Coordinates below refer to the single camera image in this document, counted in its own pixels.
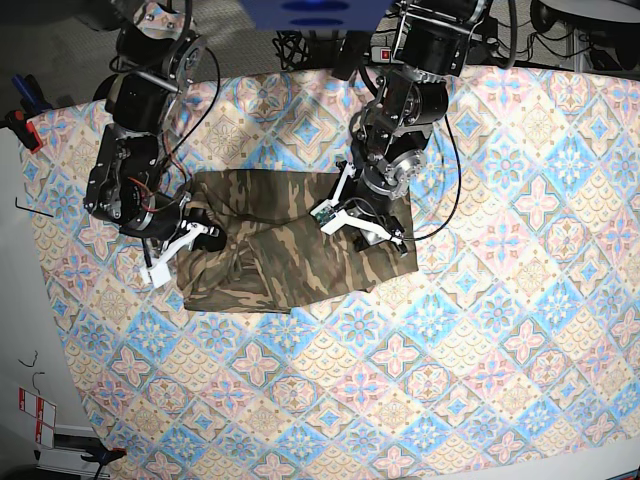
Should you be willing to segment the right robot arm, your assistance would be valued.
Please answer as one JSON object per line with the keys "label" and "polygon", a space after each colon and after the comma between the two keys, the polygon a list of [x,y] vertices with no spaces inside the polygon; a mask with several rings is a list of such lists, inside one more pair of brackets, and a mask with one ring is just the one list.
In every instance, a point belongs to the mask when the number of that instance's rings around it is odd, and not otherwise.
{"label": "right robot arm", "polygon": [[142,243],[144,281],[155,288],[171,279],[169,263],[187,248],[219,251],[226,234],[206,213],[189,207],[185,187],[168,195],[163,176],[177,166],[170,146],[206,41],[193,22],[193,2],[182,10],[168,1],[116,1],[123,15],[105,97],[112,121],[103,132],[83,205]]}

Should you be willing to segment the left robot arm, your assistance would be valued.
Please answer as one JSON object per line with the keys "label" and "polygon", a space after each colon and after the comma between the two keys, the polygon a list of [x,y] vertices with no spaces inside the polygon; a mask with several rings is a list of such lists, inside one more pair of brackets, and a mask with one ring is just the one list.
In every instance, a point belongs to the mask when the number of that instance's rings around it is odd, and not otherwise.
{"label": "left robot arm", "polygon": [[355,233],[358,251],[389,243],[406,255],[410,243],[430,239],[439,225],[421,235],[408,232],[392,213],[426,165],[426,146],[438,121],[446,121],[446,80],[461,73],[471,47],[493,34],[497,20],[489,1],[395,1],[397,24],[391,65],[371,79],[358,67],[373,98],[349,125],[351,159],[328,198],[310,215],[323,241],[339,231]]}

